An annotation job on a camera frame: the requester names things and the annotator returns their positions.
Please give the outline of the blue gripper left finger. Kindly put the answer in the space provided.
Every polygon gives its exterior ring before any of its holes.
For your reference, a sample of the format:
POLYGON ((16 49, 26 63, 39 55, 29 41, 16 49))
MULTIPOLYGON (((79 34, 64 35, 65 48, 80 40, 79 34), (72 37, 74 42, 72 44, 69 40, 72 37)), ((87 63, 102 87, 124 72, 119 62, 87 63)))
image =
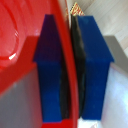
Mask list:
POLYGON ((69 82, 55 17, 46 15, 34 61, 37 63, 44 122, 69 117, 69 82))

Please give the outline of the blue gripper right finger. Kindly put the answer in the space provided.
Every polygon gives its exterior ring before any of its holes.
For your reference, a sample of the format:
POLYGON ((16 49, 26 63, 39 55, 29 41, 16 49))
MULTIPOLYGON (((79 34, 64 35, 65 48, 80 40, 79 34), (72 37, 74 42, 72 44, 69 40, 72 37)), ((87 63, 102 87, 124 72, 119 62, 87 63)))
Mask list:
POLYGON ((79 116, 100 120, 114 58, 93 16, 73 16, 71 35, 79 90, 79 116))

